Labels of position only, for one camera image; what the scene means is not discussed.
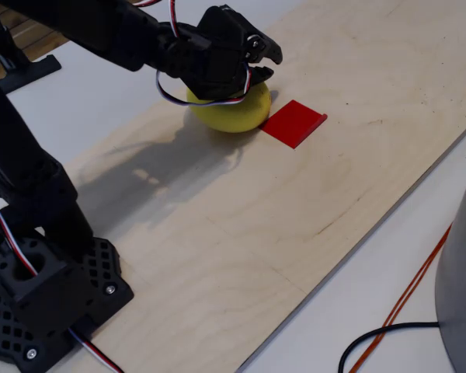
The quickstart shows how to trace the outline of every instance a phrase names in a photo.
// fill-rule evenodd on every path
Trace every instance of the wood grain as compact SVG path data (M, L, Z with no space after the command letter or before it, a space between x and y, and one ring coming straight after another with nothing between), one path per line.
M66 166L135 290L95 338L127 371L234 371L466 129L466 0L313 0L267 34L272 111L329 115L296 150L159 103Z

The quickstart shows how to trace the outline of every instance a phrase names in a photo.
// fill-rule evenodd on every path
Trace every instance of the yellow ball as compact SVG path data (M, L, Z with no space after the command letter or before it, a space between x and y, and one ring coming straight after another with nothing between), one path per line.
M191 103L207 103L187 89ZM250 131L264 122L270 114L271 95L266 83L253 86L241 103L236 105L191 106L192 112L207 126L223 132Z

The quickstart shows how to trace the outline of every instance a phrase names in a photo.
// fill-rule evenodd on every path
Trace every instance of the white table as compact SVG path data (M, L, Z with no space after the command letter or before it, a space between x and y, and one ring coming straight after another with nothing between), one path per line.
M230 5L265 28L301 0L237 0ZM178 4L178 17L196 24L217 0ZM167 20L164 2L151 14ZM154 71L125 71L73 43L54 54L62 70L9 95L42 146L61 162L73 159L158 96ZM179 82L167 79L170 89ZM248 373L336 371L357 336L379 327L453 219L466 186L466 138L341 267L296 317L245 369ZM436 319L436 263L397 322ZM349 359L356 360L362 346ZM437 330L387 336L363 367L367 372L453 371Z

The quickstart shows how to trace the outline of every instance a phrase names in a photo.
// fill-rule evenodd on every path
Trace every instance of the red square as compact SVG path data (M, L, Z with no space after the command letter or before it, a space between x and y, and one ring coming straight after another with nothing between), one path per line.
M316 113L313 109L291 100L281 108L261 129L277 138L285 145L295 149L313 130L328 118L326 114Z

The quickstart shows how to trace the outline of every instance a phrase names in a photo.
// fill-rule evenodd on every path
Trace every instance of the robotic arm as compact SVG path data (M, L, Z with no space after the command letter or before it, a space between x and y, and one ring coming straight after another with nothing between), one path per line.
M169 23L126 0L0 0L101 58L131 71L148 64L181 78L199 99L225 99L245 84L244 63L283 60L281 48L227 5L209 8L198 26L179 23L179 38ZM273 75L254 68L252 84Z
M280 47L226 5L209 8L197 27L178 24L176 38L169 23L125 0L0 3L128 70L148 64L181 78L200 99L241 91L245 64L282 61ZM251 71L253 85L273 75L269 68ZM69 330L91 335L134 296L116 248L93 237L77 196L0 89L0 197L8 203L0 218L0 360L21 372L47 371L73 348ZM12 252L4 221L35 276Z

